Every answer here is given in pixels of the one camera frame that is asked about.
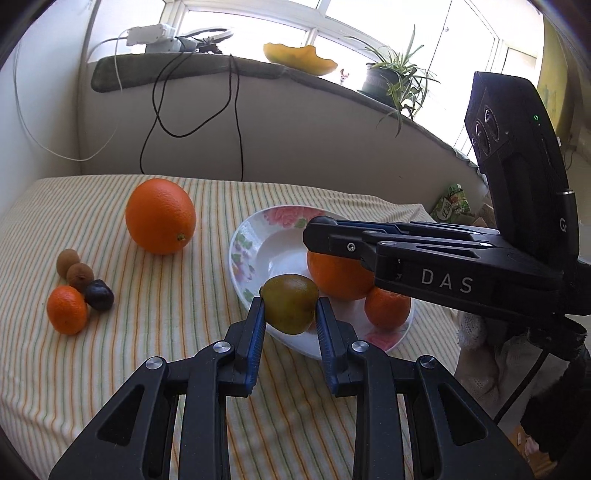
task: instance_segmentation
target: white knitted cloth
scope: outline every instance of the white knitted cloth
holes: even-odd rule
[[[522,335],[511,338],[499,352],[494,352],[486,344],[486,325],[480,316],[459,312],[458,317],[461,351],[455,376],[480,406],[494,417],[527,375],[541,350]],[[548,356],[499,423],[506,435],[513,433],[519,425],[530,398],[558,381],[568,364],[554,355]]]

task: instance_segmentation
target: striped bedsheet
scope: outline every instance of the striped bedsheet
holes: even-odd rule
[[[193,199],[197,231],[178,254],[156,257],[131,241],[124,222],[127,198],[147,178],[40,180],[0,221],[0,424],[41,480],[148,357],[192,356],[243,319],[226,259],[234,230],[249,215],[301,204],[354,220],[430,220],[420,205],[371,196],[170,178]],[[46,298],[60,284],[54,265],[64,248],[76,249],[116,298],[111,311],[93,313],[72,337],[56,333],[45,313]],[[393,355],[415,360],[425,353],[454,371],[459,348],[452,311],[418,302],[411,331]],[[267,336],[254,393],[228,401],[232,478],[351,478],[355,410],[354,399],[329,394],[319,362]],[[181,402],[177,426],[182,411]],[[171,478],[179,437],[176,428]],[[411,478],[407,436],[404,444]]]

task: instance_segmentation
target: white plate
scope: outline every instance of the white plate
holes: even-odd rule
[[[247,309],[259,289],[271,277],[296,273],[310,278],[303,231],[308,221],[318,215],[344,220],[337,213],[314,207],[285,205],[260,210],[244,220],[234,232],[230,241],[230,274],[236,293]],[[359,338],[389,352],[407,334],[413,322],[415,300],[411,301],[406,322],[393,332],[377,330],[369,322],[363,311],[364,302],[365,299],[340,301],[330,298],[337,319],[351,323]],[[295,351],[320,359],[315,330],[288,335],[267,325],[267,332]]]

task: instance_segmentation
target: green pear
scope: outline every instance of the green pear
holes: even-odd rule
[[[278,275],[267,280],[259,294],[265,303],[265,320],[280,332],[298,335],[314,321],[320,292],[307,277]]]

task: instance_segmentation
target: large orange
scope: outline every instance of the large orange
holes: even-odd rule
[[[312,280],[327,295],[338,300],[359,300],[374,286],[374,274],[358,260],[317,254],[306,256]]]
[[[169,180],[151,179],[138,185],[129,197],[125,223],[140,247],[168,255],[191,241],[197,216],[191,198],[181,187]]]

